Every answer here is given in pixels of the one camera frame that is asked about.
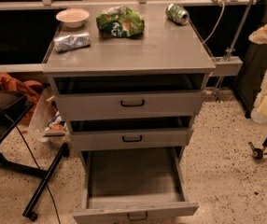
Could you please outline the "green chip bag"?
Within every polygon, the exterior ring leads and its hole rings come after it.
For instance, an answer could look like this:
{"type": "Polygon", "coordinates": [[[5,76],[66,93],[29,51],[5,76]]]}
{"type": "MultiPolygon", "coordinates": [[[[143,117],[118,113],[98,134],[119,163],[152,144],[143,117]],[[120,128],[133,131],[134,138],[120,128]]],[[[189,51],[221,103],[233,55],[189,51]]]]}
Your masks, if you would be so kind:
{"type": "Polygon", "coordinates": [[[97,28],[108,35],[126,38],[144,33],[144,18],[135,10],[118,6],[101,11],[96,16],[97,28]]]}

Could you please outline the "grey drawer cabinet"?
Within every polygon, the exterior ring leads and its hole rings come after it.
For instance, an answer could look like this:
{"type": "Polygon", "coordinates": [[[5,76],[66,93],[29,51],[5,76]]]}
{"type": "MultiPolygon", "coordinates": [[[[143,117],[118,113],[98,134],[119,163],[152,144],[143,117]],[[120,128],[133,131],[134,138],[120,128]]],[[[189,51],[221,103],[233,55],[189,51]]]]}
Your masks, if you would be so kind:
{"type": "MultiPolygon", "coordinates": [[[[79,31],[90,34],[91,45],[64,53],[52,51],[43,65],[54,95],[55,77],[200,74],[204,76],[204,90],[215,65],[192,24],[179,26],[168,20],[163,4],[134,4],[132,8],[142,15],[146,27],[143,34],[131,38],[116,38],[100,31],[95,16],[101,7],[87,8],[91,16],[79,31]]],[[[86,161],[98,150],[76,151],[86,161]]]]}

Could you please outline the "white bowl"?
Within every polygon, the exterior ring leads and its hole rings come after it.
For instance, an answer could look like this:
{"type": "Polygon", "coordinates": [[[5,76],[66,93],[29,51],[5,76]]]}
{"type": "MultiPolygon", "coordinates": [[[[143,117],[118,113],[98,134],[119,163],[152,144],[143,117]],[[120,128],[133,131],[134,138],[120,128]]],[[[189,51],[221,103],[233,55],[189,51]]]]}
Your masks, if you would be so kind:
{"type": "Polygon", "coordinates": [[[82,8],[68,8],[60,11],[56,15],[56,19],[62,22],[68,28],[79,28],[88,19],[90,13],[82,8]]]}

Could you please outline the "grey side shelf rail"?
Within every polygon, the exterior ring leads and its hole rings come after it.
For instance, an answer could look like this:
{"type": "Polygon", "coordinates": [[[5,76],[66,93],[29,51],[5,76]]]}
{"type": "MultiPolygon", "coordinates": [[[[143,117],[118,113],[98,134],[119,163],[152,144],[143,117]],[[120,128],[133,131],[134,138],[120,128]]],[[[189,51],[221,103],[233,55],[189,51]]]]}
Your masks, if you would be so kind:
{"type": "Polygon", "coordinates": [[[0,73],[37,73],[42,71],[40,63],[0,64],[0,73]]]}

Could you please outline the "black cart stand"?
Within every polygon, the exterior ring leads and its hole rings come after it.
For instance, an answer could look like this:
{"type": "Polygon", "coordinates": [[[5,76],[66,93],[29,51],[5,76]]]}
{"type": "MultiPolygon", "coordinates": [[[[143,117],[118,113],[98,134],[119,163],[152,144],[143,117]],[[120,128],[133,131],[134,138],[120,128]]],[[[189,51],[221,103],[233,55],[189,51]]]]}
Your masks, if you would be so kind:
{"type": "MultiPolygon", "coordinates": [[[[1,91],[0,90],[0,144],[10,134],[10,132],[16,128],[18,129],[18,123],[33,107],[33,103],[27,100],[25,94],[19,91],[1,91]]],[[[7,160],[0,152],[0,167],[15,171],[17,173],[32,175],[39,177],[41,182],[37,187],[33,197],[27,204],[22,215],[29,218],[31,221],[37,220],[37,213],[34,211],[35,205],[39,201],[44,189],[50,189],[48,186],[49,180],[52,177],[56,167],[58,166],[62,157],[69,156],[69,147],[66,143],[63,143],[58,153],[56,154],[53,162],[48,170],[41,169],[38,165],[31,167],[16,162],[7,160]]]]}

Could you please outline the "grey bottom drawer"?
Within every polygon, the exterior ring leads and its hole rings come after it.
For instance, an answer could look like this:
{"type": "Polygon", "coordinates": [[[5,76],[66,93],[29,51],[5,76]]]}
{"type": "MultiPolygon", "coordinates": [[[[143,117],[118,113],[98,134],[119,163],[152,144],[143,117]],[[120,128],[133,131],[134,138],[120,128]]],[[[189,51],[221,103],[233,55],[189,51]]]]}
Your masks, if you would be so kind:
{"type": "Polygon", "coordinates": [[[192,216],[172,147],[93,151],[87,159],[83,205],[77,224],[139,222],[192,216]]]}

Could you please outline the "metal pole with clamp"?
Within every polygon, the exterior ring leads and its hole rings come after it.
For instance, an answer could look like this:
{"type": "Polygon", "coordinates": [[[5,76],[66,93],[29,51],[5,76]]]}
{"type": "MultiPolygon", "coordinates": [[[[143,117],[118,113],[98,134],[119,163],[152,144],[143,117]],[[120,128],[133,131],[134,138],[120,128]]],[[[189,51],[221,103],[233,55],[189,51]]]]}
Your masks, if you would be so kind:
{"type": "Polygon", "coordinates": [[[239,73],[239,70],[242,66],[242,61],[240,60],[240,58],[236,56],[232,56],[232,53],[234,52],[235,44],[238,40],[239,35],[242,32],[243,26],[246,22],[247,15],[252,5],[254,4],[254,2],[255,0],[248,0],[245,12],[243,14],[241,21],[239,22],[239,25],[234,34],[233,40],[230,46],[226,48],[224,55],[222,57],[215,57],[213,59],[215,66],[216,66],[216,70],[211,74],[211,76],[217,77],[218,81],[212,90],[212,94],[214,95],[217,102],[220,101],[218,90],[223,82],[224,77],[236,76],[239,73]]]}

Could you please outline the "clear plastic bag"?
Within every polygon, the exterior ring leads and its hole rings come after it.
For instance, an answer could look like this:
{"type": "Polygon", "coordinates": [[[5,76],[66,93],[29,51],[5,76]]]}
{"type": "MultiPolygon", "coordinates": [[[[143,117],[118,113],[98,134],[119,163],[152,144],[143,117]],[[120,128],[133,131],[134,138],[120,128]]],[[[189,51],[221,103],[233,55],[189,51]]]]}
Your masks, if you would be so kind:
{"type": "Polygon", "coordinates": [[[49,123],[54,120],[56,111],[51,105],[53,92],[51,87],[46,87],[35,107],[34,114],[28,127],[28,133],[36,141],[43,145],[59,146],[63,143],[70,143],[67,130],[52,130],[49,123]]]}

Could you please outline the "grey top drawer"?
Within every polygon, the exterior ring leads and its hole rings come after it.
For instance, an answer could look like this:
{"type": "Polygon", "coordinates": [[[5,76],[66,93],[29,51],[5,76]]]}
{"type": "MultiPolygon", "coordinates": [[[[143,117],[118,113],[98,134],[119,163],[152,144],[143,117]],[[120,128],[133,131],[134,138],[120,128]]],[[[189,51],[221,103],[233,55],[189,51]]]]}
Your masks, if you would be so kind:
{"type": "Polygon", "coordinates": [[[203,79],[195,75],[55,77],[55,101],[63,119],[157,118],[199,113],[203,79]]]}

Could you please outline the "green soda can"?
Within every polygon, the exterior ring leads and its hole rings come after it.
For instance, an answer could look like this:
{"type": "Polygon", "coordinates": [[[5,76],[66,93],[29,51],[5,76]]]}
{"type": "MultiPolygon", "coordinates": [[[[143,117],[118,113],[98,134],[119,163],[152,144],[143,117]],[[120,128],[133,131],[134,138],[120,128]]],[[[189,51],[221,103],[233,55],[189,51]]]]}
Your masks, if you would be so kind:
{"type": "Polygon", "coordinates": [[[165,9],[167,18],[179,25],[185,25],[189,19],[189,12],[179,4],[170,4],[165,9]]]}

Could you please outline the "orange bag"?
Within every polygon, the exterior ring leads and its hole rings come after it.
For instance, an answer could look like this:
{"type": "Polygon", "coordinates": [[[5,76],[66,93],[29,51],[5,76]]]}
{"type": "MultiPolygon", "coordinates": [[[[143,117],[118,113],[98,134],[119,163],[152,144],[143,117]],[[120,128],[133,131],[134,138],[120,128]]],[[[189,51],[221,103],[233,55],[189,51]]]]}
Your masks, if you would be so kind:
{"type": "Polygon", "coordinates": [[[36,80],[20,81],[8,73],[0,73],[0,88],[2,91],[19,91],[26,95],[29,102],[33,103],[33,107],[21,120],[24,124],[29,124],[44,90],[42,83],[36,80]]]}

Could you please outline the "grey drawer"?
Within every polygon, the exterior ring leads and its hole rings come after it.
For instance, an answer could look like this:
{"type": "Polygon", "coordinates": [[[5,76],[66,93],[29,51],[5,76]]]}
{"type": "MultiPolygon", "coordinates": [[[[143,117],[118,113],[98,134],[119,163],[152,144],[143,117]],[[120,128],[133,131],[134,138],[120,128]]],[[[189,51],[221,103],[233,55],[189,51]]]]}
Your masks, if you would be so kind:
{"type": "Polygon", "coordinates": [[[192,216],[172,147],[93,151],[87,159],[83,205],[77,224],[139,222],[192,216]]]}
{"type": "Polygon", "coordinates": [[[199,113],[203,79],[195,75],[55,77],[55,101],[63,119],[157,118],[199,113]]]}
{"type": "Polygon", "coordinates": [[[71,121],[75,150],[109,150],[186,145],[192,116],[71,121]]]}

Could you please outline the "grey middle drawer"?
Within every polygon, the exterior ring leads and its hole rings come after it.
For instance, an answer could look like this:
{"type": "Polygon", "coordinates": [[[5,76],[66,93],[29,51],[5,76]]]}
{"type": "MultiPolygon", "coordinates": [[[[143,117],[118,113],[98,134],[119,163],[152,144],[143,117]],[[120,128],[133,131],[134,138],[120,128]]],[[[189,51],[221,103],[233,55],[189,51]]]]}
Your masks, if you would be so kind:
{"type": "Polygon", "coordinates": [[[71,121],[75,150],[109,150],[186,145],[192,116],[71,121]]]}

